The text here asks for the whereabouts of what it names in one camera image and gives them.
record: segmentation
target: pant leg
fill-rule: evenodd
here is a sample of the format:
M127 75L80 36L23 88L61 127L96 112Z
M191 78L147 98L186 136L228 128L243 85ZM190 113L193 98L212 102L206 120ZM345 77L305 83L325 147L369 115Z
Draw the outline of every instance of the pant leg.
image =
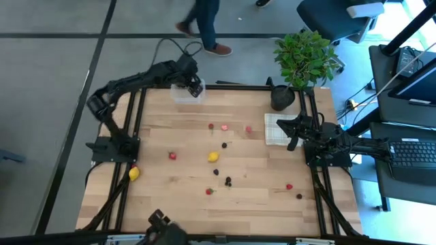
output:
M182 21L182 23L188 27L196 18L197 18L197 4L194 3L194 5L191 8L191 11L189 11L188 15Z
M215 16L219 10L219 0L196 0L197 6L197 25L203 46L206 49L214 48L217 44L215 40Z

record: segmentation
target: sneaker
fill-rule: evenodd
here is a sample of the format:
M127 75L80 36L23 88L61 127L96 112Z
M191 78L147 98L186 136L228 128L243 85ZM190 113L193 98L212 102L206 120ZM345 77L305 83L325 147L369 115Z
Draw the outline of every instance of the sneaker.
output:
M256 6L258 6L258 7L266 7L272 1L273 0L257 0L256 1Z
M184 33L187 37L193 37L193 32L191 28L189 26L184 25L183 22L177 23L176 29Z
M228 56L233 53L233 50L230 47L221 44L217 44L214 48L211 49L204 49L204 51L219 56Z

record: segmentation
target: plastic container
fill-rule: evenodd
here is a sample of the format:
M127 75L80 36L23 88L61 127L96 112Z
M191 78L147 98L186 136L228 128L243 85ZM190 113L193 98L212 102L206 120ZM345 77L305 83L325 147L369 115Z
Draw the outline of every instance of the plastic container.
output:
M206 97L206 83L203 79L201 79L203 92L198 95L198 97L194 98L191 93L188 92L187 88L179 88L178 86L172 84L170 89L171 98L176 103L181 104L199 104L202 103L204 98Z

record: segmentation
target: gray floor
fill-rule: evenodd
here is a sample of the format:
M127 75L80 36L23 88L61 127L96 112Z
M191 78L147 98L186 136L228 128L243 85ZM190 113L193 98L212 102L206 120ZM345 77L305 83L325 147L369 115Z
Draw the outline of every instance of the gray floor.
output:
M261 10L253 6L254 0L221 2L216 21L218 33L292 33L303 25L296 13L300 0L276 0ZM109 0L74 3L3 0L0 33L99 33L109 3ZM109 32L176 33L174 23L186 14L189 6L186 1L177 0L118 1ZM107 39L90 91L111 79L147 69L157 41ZM177 41L184 45L192 39ZM206 82L264 84L268 76L275 82L283 81L273 63L273 39L218 42L231 46L234 54L226 58L197 54L199 76ZM0 39L0 148L27 157L24 164L0 163L0 237L32 232L96 43L96 39ZM337 47L336 52L347 67L326 85L332 88L337 109L372 78L368 46L378 44L374 39L360 45L344 41ZM164 42L157 61L177 59L179 55L170 42ZM362 101L370 94L362 92L355 100ZM352 124L353 118L349 116L347 125ZM84 143L92 142L96 133L97 122L85 109L48 226L50 233L74 230L91 158ZM354 188L365 234L372 238L436 244L431 233L436 207L392 200L392 212L385 214L373 209L380 204L377 183L355 180Z

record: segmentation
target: wooden tabletop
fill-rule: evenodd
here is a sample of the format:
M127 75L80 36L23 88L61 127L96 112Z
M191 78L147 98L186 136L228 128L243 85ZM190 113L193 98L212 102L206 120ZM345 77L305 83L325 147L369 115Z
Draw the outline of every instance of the wooden tabletop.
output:
M330 89L316 88L315 99L326 121L336 123ZM127 102L126 95L114 112L119 125ZM268 91L209 90L203 104L181 105L173 102L169 90L149 89L139 132L141 175L129 186L122 230L143 232L149 227L147 218L159 208L192 234L320 235L303 149L289 152L286 146L265 144L265 113L299 112L298 96L286 110L273 111ZM209 123L215 125L213 131ZM221 125L229 129L222 131ZM246 133L246 126L253 132ZM223 142L231 143L222 149ZM207 161L212 151L221 154L216 163ZM170 160L168 152L175 152L177 160ZM114 163L104 163L89 176L77 228L87 225L106 201L113 169ZM225 186L228 176L231 188ZM336 205L354 229L362 232L350 177L331 167L330 178ZM286 184L294 188L286 190ZM208 188L216 192L206 195ZM325 204L324 213L332 233Z

